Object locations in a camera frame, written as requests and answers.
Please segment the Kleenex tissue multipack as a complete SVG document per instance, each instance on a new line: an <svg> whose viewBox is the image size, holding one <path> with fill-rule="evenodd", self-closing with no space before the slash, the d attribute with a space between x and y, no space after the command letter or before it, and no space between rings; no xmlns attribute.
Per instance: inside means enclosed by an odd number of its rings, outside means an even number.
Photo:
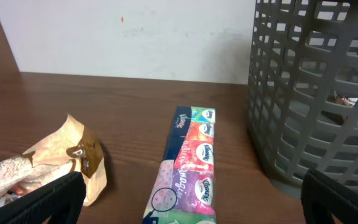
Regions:
<svg viewBox="0 0 358 224"><path fill-rule="evenodd" d="M213 108L177 106L149 201L146 224L216 224Z"/></svg>

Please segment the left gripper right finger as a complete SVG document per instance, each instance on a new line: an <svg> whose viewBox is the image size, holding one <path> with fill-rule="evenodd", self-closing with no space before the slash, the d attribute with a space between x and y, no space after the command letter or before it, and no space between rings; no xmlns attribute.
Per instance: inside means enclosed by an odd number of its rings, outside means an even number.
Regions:
<svg viewBox="0 0 358 224"><path fill-rule="evenodd" d="M358 194L318 170L306 172L301 204L307 224L358 223Z"/></svg>

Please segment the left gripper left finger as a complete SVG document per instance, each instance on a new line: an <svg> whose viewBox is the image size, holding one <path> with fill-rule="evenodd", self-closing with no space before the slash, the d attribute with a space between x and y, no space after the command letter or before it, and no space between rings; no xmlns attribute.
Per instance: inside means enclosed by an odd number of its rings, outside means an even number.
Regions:
<svg viewBox="0 0 358 224"><path fill-rule="evenodd" d="M0 208L0 224L76 223L86 196L80 172L71 172Z"/></svg>

